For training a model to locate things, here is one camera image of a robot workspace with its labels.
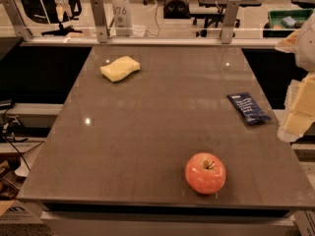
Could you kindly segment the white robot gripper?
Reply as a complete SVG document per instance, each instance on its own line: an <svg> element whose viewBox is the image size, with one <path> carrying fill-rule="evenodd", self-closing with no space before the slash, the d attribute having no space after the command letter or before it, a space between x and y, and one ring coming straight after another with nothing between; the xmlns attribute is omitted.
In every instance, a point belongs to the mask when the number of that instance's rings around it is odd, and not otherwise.
<svg viewBox="0 0 315 236"><path fill-rule="evenodd" d="M279 139L286 143L300 139L315 122L315 13L275 46L284 53L293 53L294 48L296 65L309 73L301 82L292 80L286 92L278 129Z"/></svg>

